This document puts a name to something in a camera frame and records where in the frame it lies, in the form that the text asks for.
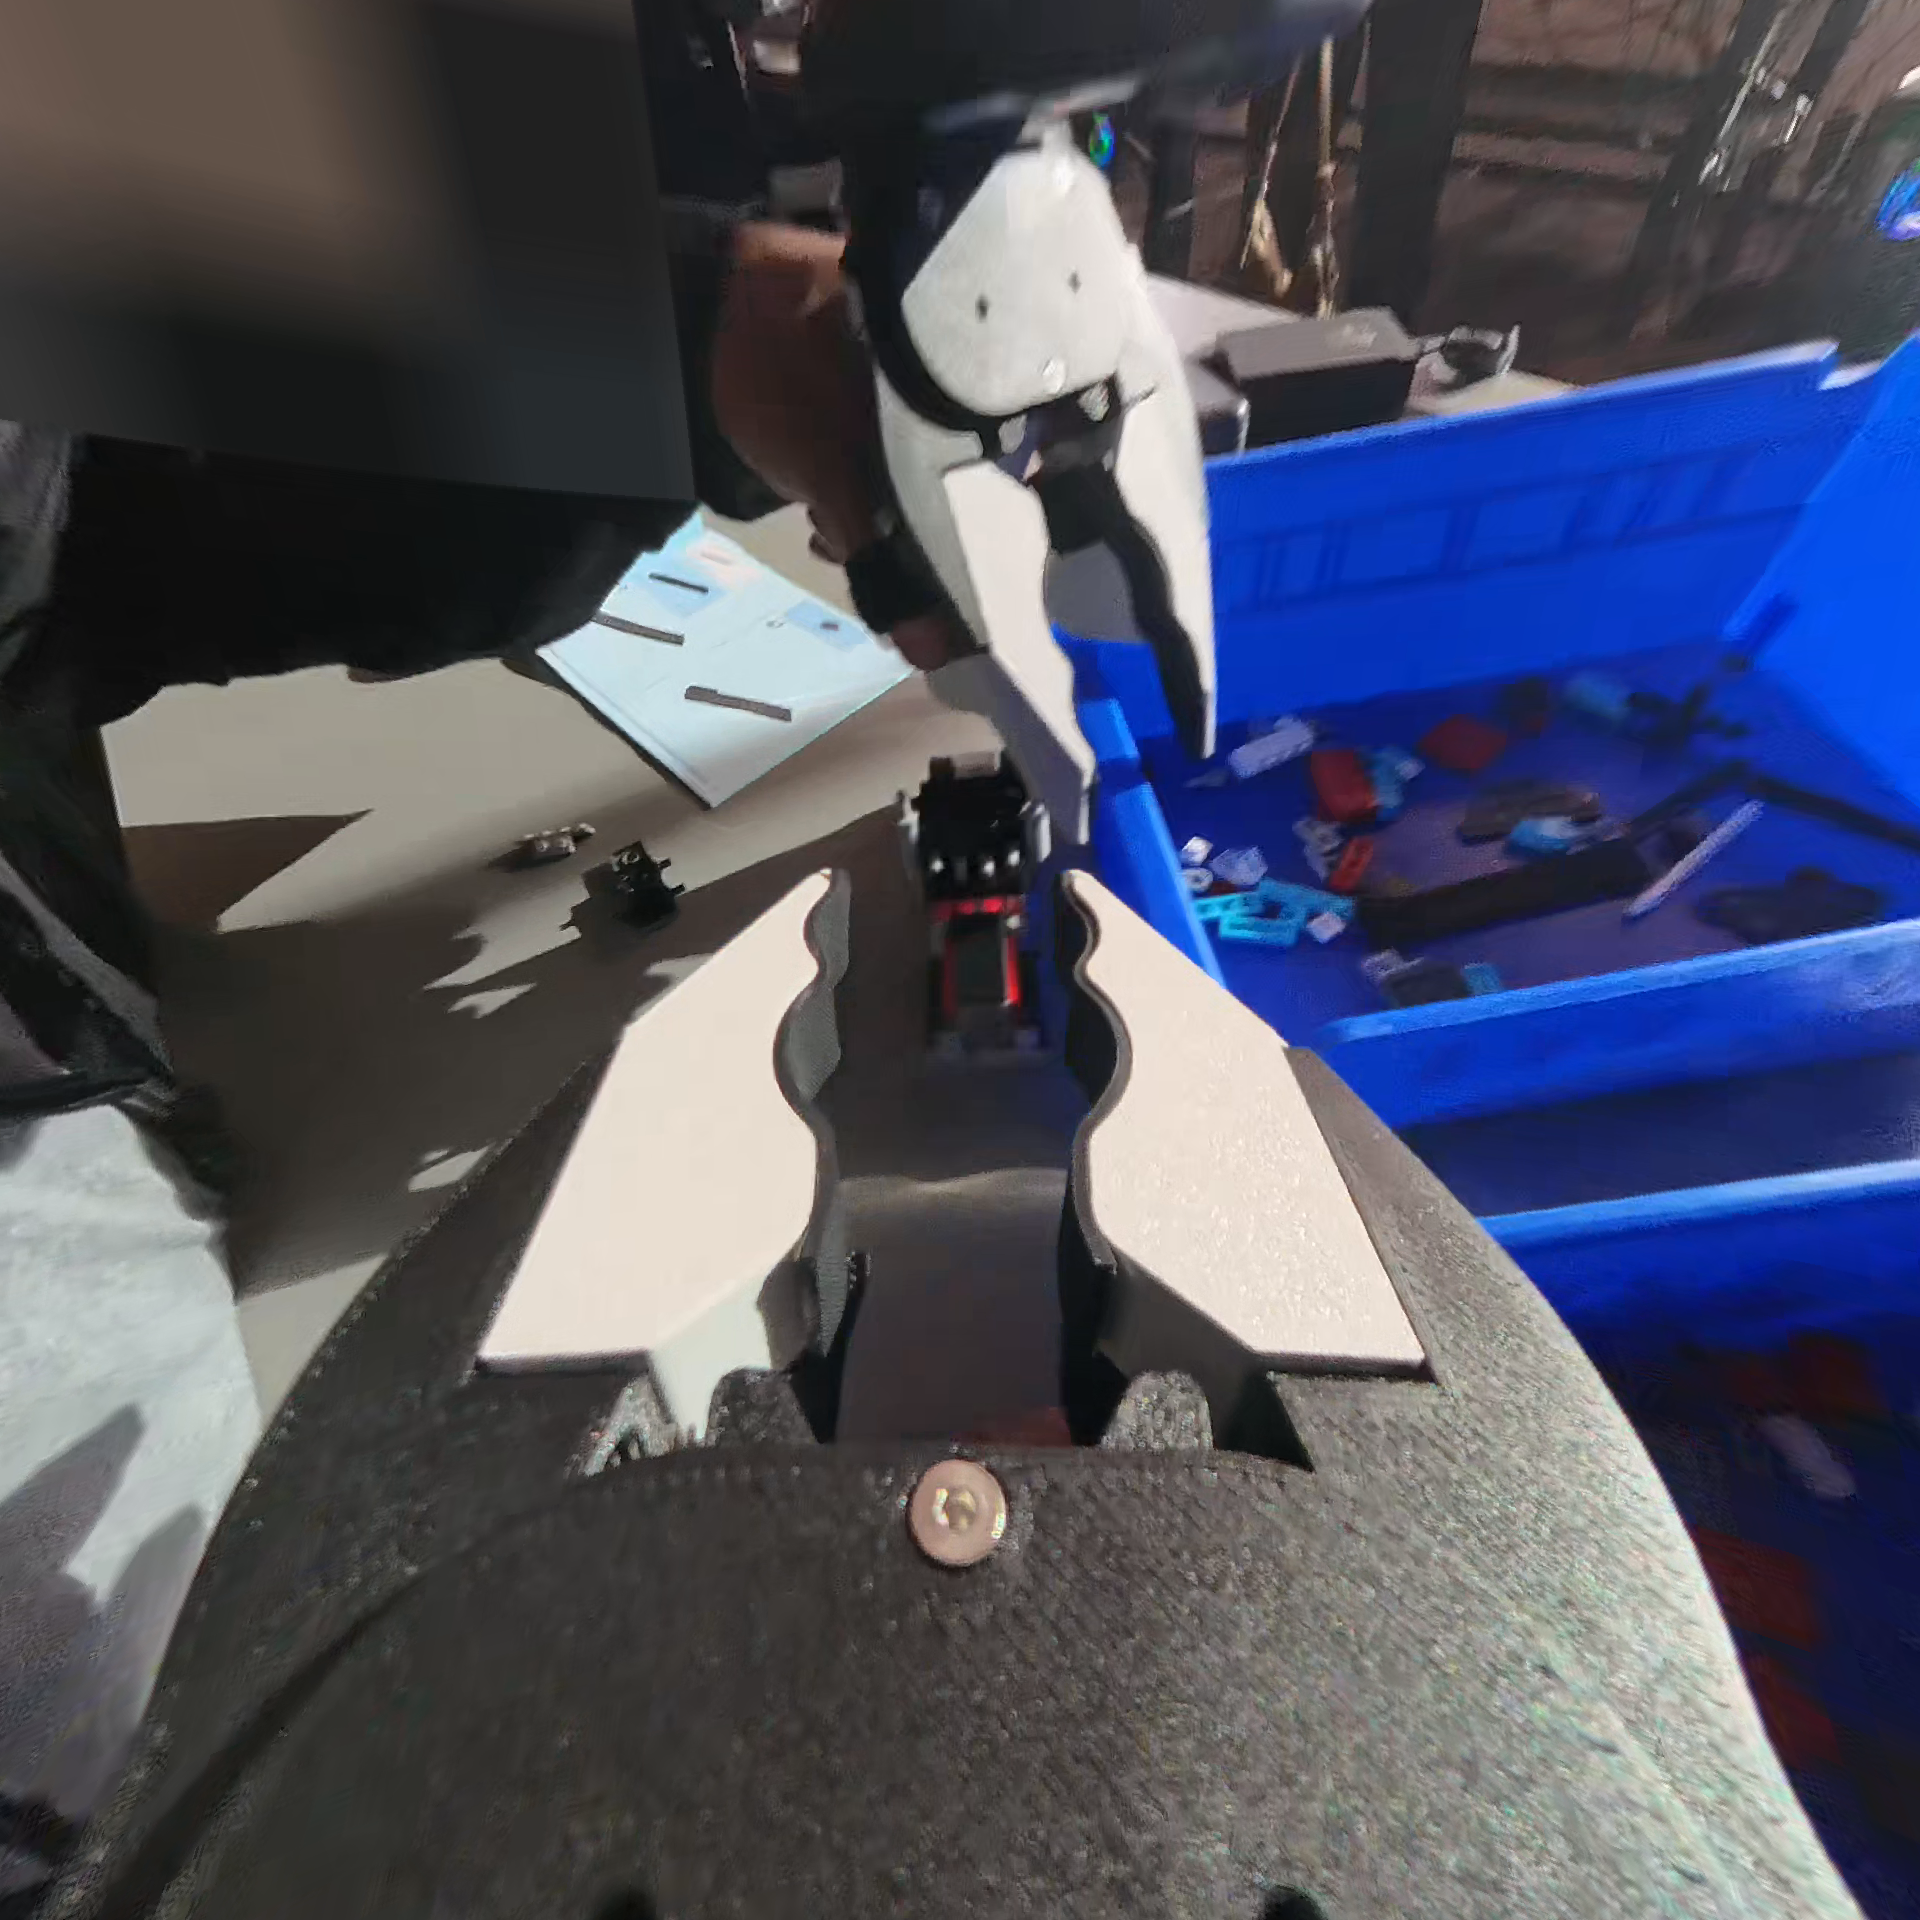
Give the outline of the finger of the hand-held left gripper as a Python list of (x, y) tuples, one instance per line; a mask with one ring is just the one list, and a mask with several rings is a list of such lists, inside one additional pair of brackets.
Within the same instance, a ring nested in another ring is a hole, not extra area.
[(971, 640), (932, 685), (995, 724), (1051, 839), (1083, 847), (1097, 761), (1049, 624), (1040, 496), (985, 458), (976, 434), (921, 419), (890, 381), (877, 384), (877, 426), (904, 527)]
[(1119, 367), (1047, 408), (1035, 491), (1047, 519), (1044, 602), (1080, 640), (1152, 653), (1192, 759), (1216, 749), (1210, 485), (1178, 338), (1148, 285), (1122, 300)]

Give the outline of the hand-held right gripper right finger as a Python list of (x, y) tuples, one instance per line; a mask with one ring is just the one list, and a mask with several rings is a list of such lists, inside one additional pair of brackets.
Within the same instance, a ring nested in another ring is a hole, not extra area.
[(1060, 1231), (1060, 1394), (1107, 1425), (1184, 1377), (1269, 1425), (1276, 1377), (1426, 1381), (1429, 1357), (1284, 1041), (1088, 871), (1057, 883), (1063, 1059), (1088, 1111)]

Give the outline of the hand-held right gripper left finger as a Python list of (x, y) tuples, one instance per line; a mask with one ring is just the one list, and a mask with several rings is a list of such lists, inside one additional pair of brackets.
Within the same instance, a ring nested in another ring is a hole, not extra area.
[(731, 1375), (827, 1360), (856, 1289), (823, 1092), (850, 880), (815, 871), (609, 1057), (479, 1344), (487, 1375), (632, 1365), (674, 1426)]

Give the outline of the black red toy brick truck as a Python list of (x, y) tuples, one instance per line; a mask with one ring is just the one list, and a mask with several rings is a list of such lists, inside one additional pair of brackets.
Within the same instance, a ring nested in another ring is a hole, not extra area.
[(1009, 752), (937, 756), (901, 793), (904, 869), (925, 930), (923, 1039), (937, 1061), (1025, 1059), (1047, 1029), (1033, 895), (1049, 819)]

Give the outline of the person's left forearm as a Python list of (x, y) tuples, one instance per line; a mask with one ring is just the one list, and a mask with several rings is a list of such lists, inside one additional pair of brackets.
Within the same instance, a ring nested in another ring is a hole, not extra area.
[(103, 724), (175, 685), (529, 657), (690, 509), (87, 440), (21, 672)]

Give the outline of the person's left hand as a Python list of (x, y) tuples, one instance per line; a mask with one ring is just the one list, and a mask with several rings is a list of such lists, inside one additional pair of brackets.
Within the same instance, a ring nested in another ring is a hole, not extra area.
[(845, 565), (881, 539), (897, 503), (837, 237), (785, 225), (733, 229), (711, 337), (711, 408), (743, 465), (805, 509), (821, 561)]

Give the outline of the light grey table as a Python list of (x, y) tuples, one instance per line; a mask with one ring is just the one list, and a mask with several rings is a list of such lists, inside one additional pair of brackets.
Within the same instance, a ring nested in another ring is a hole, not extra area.
[[(1247, 403), (1212, 371), (1208, 357), (1226, 332), (1257, 327), (1269, 321), (1304, 317), (1269, 305), (1165, 276), (1151, 276), (1148, 291), (1184, 355), (1204, 456), (1210, 459), (1226, 459), (1253, 451), (1243, 447)], [(1570, 384), (1562, 380), (1514, 367), (1511, 351), (1517, 346), (1515, 333), (1482, 337), (1473, 329), (1461, 329), (1445, 338), (1426, 338), (1423, 346), (1424, 357), (1412, 378), (1405, 412), (1396, 424), (1509, 409), (1570, 394)]]

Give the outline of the black box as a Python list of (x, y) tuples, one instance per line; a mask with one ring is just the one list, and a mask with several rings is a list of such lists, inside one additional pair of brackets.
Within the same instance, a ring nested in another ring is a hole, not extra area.
[(1424, 346), (1387, 309), (1226, 332), (1212, 371), (1247, 403), (1247, 449), (1317, 442), (1405, 412)]

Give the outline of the large blue plastic bin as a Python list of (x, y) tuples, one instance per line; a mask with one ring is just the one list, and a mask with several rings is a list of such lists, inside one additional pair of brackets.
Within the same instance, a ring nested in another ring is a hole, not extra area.
[[(1799, 744), (1916, 803), (1917, 344), (1811, 344), (1212, 465), (1216, 721), (1724, 640)], [(1916, 1049), (1916, 919), (1321, 1020), (1240, 997), (1392, 1125)]]

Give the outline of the pile of loose toy bricks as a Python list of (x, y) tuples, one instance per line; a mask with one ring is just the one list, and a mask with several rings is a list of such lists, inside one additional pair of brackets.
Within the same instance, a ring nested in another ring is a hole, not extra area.
[[(1219, 965), (1284, 1025), (1872, 929), (1916, 911), (1916, 803), (1743, 661), (1576, 669), (1250, 722), (1210, 767), (1148, 756)], [(1597, 842), (1651, 885), (1424, 949), (1372, 949), (1403, 896)]]

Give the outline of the small black brick piece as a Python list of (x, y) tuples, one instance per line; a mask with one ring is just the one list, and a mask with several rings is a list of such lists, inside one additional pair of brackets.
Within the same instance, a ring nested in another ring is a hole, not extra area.
[(657, 858), (641, 839), (589, 867), (586, 892), (596, 912), (634, 932), (673, 923), (685, 895), (669, 875), (669, 859)]

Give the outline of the light blue instruction sheet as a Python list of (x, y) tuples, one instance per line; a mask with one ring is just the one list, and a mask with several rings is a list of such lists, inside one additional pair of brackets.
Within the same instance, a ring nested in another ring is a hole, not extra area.
[(717, 809), (911, 676), (857, 615), (689, 514), (540, 666)]

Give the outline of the long black brick plate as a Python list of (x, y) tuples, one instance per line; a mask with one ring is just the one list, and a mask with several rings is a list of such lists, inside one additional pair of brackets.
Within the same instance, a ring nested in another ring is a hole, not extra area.
[(1626, 839), (1607, 839), (1417, 895), (1365, 896), (1353, 923), (1372, 949), (1424, 949), (1587, 905), (1626, 903), (1649, 885), (1651, 867), (1642, 850)]

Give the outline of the person's grey garment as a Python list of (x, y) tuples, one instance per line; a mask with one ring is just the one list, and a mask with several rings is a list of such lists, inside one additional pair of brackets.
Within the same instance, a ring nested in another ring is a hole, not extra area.
[(260, 1428), (220, 1232), (133, 1117), (4, 1127), (2, 1788), (52, 1853), (129, 1763)]

